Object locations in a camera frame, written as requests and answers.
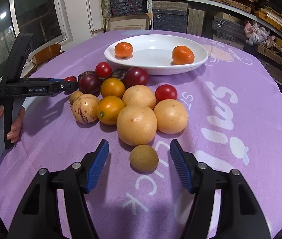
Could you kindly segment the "small red cherry tomato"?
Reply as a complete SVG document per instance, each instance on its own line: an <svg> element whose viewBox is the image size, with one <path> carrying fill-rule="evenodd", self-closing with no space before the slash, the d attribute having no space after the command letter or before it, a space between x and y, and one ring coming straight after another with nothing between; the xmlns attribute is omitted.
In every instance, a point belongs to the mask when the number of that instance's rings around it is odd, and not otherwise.
<svg viewBox="0 0 282 239"><path fill-rule="evenodd" d="M69 76L64 79L64 81L77 81L75 76Z"/></svg>

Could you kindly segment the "dark red plum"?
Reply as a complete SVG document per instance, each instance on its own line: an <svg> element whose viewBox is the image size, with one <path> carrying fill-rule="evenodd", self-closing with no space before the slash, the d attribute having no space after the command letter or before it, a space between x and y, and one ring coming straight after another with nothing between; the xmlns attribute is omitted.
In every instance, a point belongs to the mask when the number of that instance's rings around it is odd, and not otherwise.
<svg viewBox="0 0 282 239"><path fill-rule="evenodd" d="M149 83L149 74L141 68L133 67L127 70L123 83L126 87L135 85L147 85Z"/></svg>
<svg viewBox="0 0 282 239"><path fill-rule="evenodd" d="M92 73L86 74L78 81L78 87L83 94L99 96L101 93L101 80Z"/></svg>

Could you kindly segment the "large front yellow passionfruit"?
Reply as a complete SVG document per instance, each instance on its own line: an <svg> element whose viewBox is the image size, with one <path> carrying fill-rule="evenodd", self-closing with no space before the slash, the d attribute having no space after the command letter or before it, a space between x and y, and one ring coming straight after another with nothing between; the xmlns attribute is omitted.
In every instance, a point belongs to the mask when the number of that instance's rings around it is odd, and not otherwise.
<svg viewBox="0 0 282 239"><path fill-rule="evenodd" d="M117 133L122 142L130 146L150 143L157 132L157 118L147 106L124 107L117 117Z"/></svg>

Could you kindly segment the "purple printed tablecloth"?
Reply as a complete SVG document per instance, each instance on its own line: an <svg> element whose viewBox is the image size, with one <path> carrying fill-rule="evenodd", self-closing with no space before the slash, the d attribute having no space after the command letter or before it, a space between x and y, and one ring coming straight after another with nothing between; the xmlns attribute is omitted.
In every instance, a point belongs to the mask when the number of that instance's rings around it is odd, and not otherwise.
<svg viewBox="0 0 282 239"><path fill-rule="evenodd" d="M272 235L282 229L282 93L254 56L203 37L206 64L184 74L151 76L149 87L173 85L188 113L187 127L175 137L198 161L228 172L238 169L257 198ZM110 146L106 165L86 202L100 238L179 238L193 196L181 185L170 157L172 135L151 141L156 170L139 174L130 167L131 147L116 127L77 123L65 93L28 98L23 132L0 159L0 217L9 227L37 171L63 170Z"/></svg>

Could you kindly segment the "striped pepino melon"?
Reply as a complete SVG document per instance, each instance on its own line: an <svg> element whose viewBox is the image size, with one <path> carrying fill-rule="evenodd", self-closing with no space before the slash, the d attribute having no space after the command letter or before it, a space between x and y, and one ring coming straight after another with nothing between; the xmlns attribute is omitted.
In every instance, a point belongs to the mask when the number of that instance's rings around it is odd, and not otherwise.
<svg viewBox="0 0 282 239"><path fill-rule="evenodd" d="M99 99L92 94L84 94L72 104L72 113L76 122L81 124L95 122L97 117L97 107Z"/></svg>

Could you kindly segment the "cardboard framed picture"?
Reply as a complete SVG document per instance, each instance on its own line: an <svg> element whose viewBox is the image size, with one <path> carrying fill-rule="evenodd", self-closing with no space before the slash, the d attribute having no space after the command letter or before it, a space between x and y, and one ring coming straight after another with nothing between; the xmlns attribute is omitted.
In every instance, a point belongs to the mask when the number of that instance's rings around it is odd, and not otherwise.
<svg viewBox="0 0 282 239"><path fill-rule="evenodd" d="M152 13L109 17L106 19L105 31L149 30L152 26Z"/></svg>

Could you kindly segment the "small brown longan fruit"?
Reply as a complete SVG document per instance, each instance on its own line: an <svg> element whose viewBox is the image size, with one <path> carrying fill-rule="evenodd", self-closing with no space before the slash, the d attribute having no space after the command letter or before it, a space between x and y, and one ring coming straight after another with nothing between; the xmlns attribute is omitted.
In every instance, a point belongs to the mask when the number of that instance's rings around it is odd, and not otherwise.
<svg viewBox="0 0 282 239"><path fill-rule="evenodd" d="M139 145L130 153L130 165L140 172L154 171L158 166L157 152L148 145Z"/></svg>

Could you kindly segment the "white oval plate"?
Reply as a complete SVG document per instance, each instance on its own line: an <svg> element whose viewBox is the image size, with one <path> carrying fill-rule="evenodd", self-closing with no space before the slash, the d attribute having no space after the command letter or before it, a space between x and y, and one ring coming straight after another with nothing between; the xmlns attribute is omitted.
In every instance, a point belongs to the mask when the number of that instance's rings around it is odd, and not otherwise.
<svg viewBox="0 0 282 239"><path fill-rule="evenodd" d="M133 47L132 55L125 59L116 56L114 48L120 43L130 43ZM191 64L176 65L172 60L172 50L184 45L194 54ZM104 51L105 58L123 68L139 67L150 75L181 74L195 70L203 65L208 57L208 51L198 42L173 35L140 35L122 39L109 45Z"/></svg>

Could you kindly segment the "small tan longan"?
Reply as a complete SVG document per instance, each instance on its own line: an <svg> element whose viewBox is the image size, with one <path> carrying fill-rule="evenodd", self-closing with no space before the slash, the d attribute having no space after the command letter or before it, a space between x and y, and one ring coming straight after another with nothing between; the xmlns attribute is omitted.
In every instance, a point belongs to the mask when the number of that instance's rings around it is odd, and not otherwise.
<svg viewBox="0 0 282 239"><path fill-rule="evenodd" d="M80 96L82 96L82 95L83 95L83 93L80 92L80 91L75 91L75 92L73 92L73 93L70 95L70 97L69 97L69 103L70 103L70 105L73 105L73 103L74 103Z"/></svg>

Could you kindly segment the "metal storage shelf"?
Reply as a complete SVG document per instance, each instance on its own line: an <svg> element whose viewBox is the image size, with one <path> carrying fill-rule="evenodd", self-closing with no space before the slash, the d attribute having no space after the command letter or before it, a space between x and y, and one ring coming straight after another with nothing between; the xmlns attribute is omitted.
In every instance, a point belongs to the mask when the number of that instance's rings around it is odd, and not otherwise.
<svg viewBox="0 0 282 239"><path fill-rule="evenodd" d="M210 37L258 57L282 86L282 15L268 7L269 0L146 0L153 28ZM250 46L245 22L262 25L275 36L274 46Z"/></svg>

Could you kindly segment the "orange tomato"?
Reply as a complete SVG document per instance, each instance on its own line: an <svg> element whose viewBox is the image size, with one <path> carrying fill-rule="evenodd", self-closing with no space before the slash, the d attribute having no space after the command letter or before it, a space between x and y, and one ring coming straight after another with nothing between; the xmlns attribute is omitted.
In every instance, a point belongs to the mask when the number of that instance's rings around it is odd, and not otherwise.
<svg viewBox="0 0 282 239"><path fill-rule="evenodd" d="M121 99L126 91L124 83L117 78L106 79L101 85L102 97L115 96Z"/></svg>
<svg viewBox="0 0 282 239"><path fill-rule="evenodd" d="M123 101L118 97L104 97L98 104L97 117L103 124L115 125L117 117L124 107Z"/></svg>

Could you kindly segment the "orange tangerine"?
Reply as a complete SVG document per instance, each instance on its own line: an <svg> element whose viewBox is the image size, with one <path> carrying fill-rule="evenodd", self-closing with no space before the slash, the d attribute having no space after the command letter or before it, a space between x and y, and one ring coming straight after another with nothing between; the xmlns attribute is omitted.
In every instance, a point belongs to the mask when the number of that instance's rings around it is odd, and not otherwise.
<svg viewBox="0 0 282 239"><path fill-rule="evenodd" d="M194 53L186 46L176 46L172 51L172 60L176 65L192 64Z"/></svg>
<svg viewBox="0 0 282 239"><path fill-rule="evenodd" d="M120 42L114 47L114 53L117 57L127 58L133 53L133 47L130 43Z"/></svg>

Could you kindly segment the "window with white frame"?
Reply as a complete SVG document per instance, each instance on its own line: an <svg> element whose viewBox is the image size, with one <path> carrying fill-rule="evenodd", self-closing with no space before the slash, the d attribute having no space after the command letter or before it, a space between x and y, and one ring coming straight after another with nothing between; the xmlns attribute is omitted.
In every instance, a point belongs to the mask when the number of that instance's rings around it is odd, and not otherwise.
<svg viewBox="0 0 282 239"><path fill-rule="evenodd" d="M0 0L0 80L20 33L33 34L30 56L73 40L64 0Z"/></svg>

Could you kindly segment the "dark purple wrinkled passionfruit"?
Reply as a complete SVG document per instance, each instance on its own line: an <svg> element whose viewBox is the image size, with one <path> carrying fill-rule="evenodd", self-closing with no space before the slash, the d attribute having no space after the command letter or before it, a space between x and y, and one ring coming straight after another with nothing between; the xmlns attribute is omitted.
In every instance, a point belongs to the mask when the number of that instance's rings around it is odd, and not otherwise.
<svg viewBox="0 0 282 239"><path fill-rule="evenodd" d="M95 74L95 73L96 72L92 71L92 70L85 71L85 72L81 73L80 75L78 75L77 80L80 81L80 79L82 79L82 77L84 77L85 75L87 75L87 74Z"/></svg>

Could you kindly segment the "stack of dark patterned boxes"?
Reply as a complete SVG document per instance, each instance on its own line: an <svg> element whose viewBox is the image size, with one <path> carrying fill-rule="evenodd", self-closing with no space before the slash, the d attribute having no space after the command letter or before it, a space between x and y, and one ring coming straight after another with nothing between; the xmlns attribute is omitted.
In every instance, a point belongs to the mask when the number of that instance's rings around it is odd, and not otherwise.
<svg viewBox="0 0 282 239"><path fill-rule="evenodd" d="M143 14L147 12L146 0L110 0L113 17Z"/></svg>

